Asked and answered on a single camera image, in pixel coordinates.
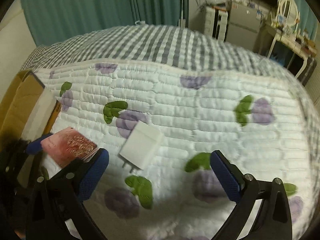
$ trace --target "curtain fold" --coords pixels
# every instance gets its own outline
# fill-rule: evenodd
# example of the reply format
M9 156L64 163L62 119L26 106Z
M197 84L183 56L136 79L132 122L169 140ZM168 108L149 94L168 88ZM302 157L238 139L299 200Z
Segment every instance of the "curtain fold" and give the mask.
M295 0L295 2L300 11L300 23L298 28L301 29L301 33L304 29L307 29L309 38L314 40L316 37L318 20L306 0Z
M21 0L21 4L39 46L136 21L177 26L181 0ZM183 7L187 18L188 4Z

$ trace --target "bed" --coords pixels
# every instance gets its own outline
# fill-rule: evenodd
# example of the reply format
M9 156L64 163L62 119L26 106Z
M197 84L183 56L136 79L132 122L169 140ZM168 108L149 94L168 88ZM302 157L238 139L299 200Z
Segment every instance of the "bed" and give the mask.
M189 29L145 25L38 47L27 68L63 104L52 132L72 126L109 151L84 202L109 240L211 239L234 203L218 185L207 198L197 185L213 185L212 174L187 164L217 149L243 173L287 183L293 239L308 228L319 196L319 119L303 87L275 62ZM137 120L165 140L147 169L130 173L117 155ZM48 156L44 166L50 177L59 171ZM130 195L135 179L151 185L148 200ZM130 208L117 208L115 198Z

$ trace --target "refrigerator door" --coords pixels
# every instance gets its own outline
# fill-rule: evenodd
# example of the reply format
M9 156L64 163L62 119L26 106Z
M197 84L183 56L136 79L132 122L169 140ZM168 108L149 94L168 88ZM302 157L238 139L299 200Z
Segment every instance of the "refrigerator door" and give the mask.
M257 35L258 32L229 23L226 41L252 51Z
M257 20L256 17L256 9L233 3L229 23L258 32L261 20Z

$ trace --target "gray and white striped sheet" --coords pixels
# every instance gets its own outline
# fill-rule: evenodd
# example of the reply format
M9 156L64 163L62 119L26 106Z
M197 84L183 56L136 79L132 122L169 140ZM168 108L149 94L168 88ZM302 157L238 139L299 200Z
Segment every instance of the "gray and white striped sheet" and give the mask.
M22 69L53 68L97 58L153 61L194 71L232 70L288 82L305 116L305 133L310 146L312 198L316 207L320 189L319 117L304 88L286 69L251 51L189 29L153 25L113 27L76 36L49 47L38 47ZM297 239L308 228L313 213L314 210Z

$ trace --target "metal bolt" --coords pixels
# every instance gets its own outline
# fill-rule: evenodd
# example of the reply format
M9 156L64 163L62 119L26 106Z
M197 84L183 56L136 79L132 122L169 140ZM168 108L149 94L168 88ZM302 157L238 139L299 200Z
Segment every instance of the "metal bolt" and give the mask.
M275 178L275 182L280 185L282 183L282 180L279 178Z
M72 179L74 176L75 176L74 173L69 172L69 173L66 175L66 178L67 178L67 179Z
M42 176L37 179L37 182L39 182L39 183L41 183L42 181L44 181L44 177L42 177Z
M244 176L247 180L253 180L253 176L251 174L245 174Z

